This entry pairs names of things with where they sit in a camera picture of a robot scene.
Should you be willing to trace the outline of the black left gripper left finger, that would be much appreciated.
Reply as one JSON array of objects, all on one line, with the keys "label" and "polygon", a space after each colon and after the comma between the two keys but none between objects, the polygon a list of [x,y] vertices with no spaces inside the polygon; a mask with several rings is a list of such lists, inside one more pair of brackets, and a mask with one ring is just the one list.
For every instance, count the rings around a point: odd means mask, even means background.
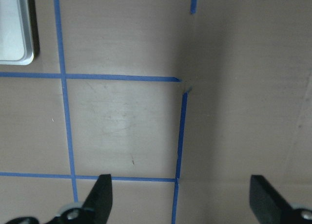
[{"label": "black left gripper left finger", "polygon": [[105,224],[113,205],[112,177],[98,176],[85,201],[57,214],[49,224]]}]

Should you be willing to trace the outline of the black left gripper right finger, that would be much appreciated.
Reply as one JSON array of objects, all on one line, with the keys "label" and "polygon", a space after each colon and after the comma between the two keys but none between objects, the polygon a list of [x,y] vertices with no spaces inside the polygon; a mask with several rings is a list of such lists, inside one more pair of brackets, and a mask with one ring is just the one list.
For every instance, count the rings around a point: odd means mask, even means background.
[{"label": "black left gripper right finger", "polygon": [[312,210],[291,206],[262,175],[250,178],[249,205],[260,224],[310,224]]}]

